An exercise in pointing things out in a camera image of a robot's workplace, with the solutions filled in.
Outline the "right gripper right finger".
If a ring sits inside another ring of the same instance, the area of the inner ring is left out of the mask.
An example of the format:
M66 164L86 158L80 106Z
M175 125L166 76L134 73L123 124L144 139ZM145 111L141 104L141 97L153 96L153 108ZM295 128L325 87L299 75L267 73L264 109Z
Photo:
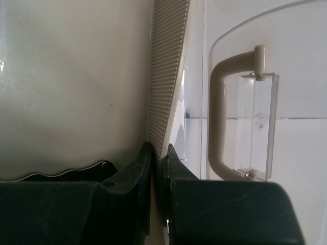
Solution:
M198 179L169 145L164 166L170 244L304 244L275 183Z

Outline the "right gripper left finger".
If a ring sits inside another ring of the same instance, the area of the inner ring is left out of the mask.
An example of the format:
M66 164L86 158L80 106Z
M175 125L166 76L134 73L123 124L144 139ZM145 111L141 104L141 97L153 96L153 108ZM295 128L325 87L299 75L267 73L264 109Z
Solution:
M121 170L102 160L57 177L1 182L1 244L144 244L151 144Z

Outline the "beige cantilever toolbox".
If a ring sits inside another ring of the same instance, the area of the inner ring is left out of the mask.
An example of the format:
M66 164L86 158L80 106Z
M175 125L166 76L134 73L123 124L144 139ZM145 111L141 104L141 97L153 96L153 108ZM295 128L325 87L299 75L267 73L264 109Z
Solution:
M170 244L169 145L200 180L280 185L326 244L326 1L1 1L1 182L150 143Z

